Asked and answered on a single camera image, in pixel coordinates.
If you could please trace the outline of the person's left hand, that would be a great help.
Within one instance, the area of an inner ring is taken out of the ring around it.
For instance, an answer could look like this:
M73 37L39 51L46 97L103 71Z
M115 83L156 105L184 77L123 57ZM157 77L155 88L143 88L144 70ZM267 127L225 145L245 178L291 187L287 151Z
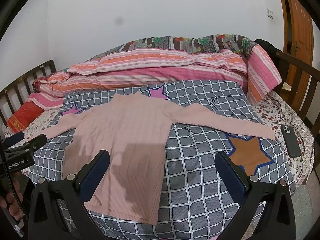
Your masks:
M12 177L12 182L14 185L14 188L16 190L17 196L20 201L23 200L23 195L20 193L20 183L18 181L18 178L20 176L20 173L15 173ZM1 207L8 209L10 215L14 217L16 220L21 220L23 218L23 212L21 208L19 207L14 194L9 191L5 198L1 197Z

